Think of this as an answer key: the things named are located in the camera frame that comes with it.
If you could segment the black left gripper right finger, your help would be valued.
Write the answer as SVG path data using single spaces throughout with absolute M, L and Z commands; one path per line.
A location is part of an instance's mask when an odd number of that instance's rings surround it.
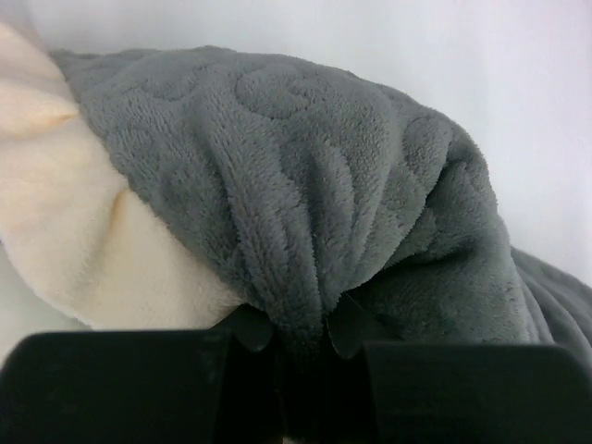
M 349 296 L 326 333 L 326 443 L 591 439 L 591 381 L 563 348 L 404 342 Z

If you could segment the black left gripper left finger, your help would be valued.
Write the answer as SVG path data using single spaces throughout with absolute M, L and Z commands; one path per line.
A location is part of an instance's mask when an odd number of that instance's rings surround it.
M 1 370 L 5 443 L 274 443 L 274 328 L 41 333 Z

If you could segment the grey pillowcase with cream frill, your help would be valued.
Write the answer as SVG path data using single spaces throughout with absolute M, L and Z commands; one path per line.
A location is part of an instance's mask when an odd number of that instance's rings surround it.
M 285 55 L 47 52 L 1 27 L 1 242 L 48 320 L 211 327 L 295 348 L 349 294 L 407 340 L 591 358 L 591 290 L 513 249 L 448 117 Z

